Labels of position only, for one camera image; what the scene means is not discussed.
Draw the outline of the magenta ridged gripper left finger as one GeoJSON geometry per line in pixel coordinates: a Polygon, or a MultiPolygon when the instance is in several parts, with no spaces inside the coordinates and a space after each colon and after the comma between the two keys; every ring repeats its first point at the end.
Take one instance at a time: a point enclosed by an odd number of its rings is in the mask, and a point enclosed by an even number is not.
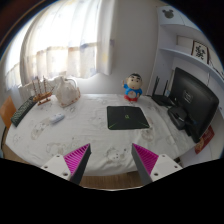
{"type": "Polygon", "coordinates": [[[66,155],[56,154],[42,169],[79,185],[90,155],[91,146],[86,144],[66,155]]]}

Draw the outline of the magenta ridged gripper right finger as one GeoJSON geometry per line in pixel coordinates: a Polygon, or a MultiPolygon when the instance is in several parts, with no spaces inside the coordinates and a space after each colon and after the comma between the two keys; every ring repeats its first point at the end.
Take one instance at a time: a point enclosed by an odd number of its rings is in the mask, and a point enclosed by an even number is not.
{"type": "Polygon", "coordinates": [[[143,185],[150,184],[182,169],[168,155],[157,155],[137,144],[132,144],[131,154],[143,185]]]}

